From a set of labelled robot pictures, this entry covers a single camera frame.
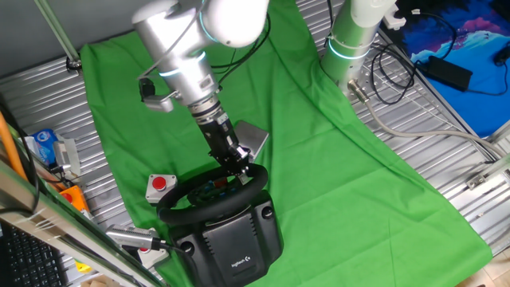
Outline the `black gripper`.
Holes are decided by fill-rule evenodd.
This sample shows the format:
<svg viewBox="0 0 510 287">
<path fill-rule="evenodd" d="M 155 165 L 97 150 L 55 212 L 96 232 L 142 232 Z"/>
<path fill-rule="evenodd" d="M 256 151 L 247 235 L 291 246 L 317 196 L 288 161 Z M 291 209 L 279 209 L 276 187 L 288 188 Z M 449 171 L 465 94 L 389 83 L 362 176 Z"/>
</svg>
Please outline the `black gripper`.
<svg viewBox="0 0 510 287">
<path fill-rule="evenodd" d="M 198 126 L 210 146 L 210 155 L 230 175 L 236 175 L 241 184 L 247 184 L 249 149 L 240 145 L 227 113 L 220 112 Z"/>
</svg>

